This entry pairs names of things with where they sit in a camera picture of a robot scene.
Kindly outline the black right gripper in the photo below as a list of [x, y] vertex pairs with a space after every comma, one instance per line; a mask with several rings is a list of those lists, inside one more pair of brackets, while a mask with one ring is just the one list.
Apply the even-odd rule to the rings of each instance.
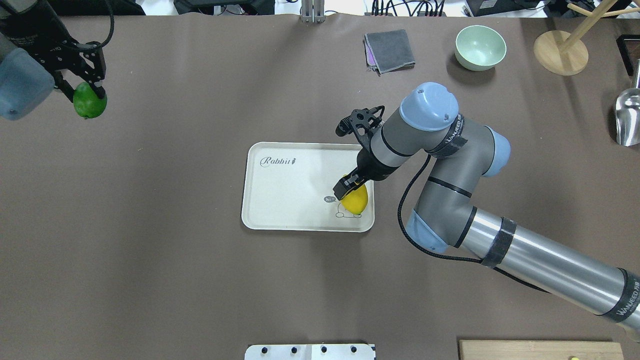
[[339, 201], [358, 190], [367, 181], [381, 182], [385, 180], [398, 168], [383, 164], [366, 148], [359, 151], [356, 164], [356, 172], [345, 174], [333, 187], [334, 196]]

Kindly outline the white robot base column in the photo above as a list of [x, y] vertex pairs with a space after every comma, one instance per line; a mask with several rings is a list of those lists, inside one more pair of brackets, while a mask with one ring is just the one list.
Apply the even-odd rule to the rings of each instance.
[[245, 360], [376, 360], [374, 344], [253, 344], [244, 353]]

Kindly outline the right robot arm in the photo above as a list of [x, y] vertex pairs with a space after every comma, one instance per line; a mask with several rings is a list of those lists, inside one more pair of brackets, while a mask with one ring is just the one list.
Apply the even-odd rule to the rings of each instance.
[[467, 120], [458, 100], [436, 82], [418, 85], [386, 121], [384, 106], [355, 109], [336, 126], [354, 134], [361, 150], [356, 168], [333, 187], [342, 201], [366, 182], [381, 182], [423, 150], [434, 159], [403, 235], [418, 250], [440, 259], [447, 248], [464, 248], [471, 262], [606, 318], [639, 341], [639, 276], [607, 265], [506, 217], [471, 205], [482, 177], [498, 174], [511, 146], [486, 125]]

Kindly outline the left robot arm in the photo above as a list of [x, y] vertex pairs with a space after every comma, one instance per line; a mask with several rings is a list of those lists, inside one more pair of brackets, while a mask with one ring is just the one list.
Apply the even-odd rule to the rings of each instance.
[[104, 41], [80, 43], [68, 32], [47, 0], [1, 2], [0, 113], [22, 119], [48, 98], [62, 92], [78, 116], [99, 117], [108, 97], [103, 48], [114, 35], [114, 10], [106, 4], [109, 34]]

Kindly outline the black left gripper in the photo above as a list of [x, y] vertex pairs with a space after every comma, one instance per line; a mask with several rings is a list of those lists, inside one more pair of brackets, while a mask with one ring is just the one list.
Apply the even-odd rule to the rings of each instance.
[[99, 100], [105, 100], [102, 81], [106, 77], [106, 63], [98, 41], [78, 43], [73, 39], [54, 41], [44, 35], [32, 35], [30, 55], [54, 77], [54, 88], [74, 102], [74, 88], [62, 73], [69, 71], [82, 78]]

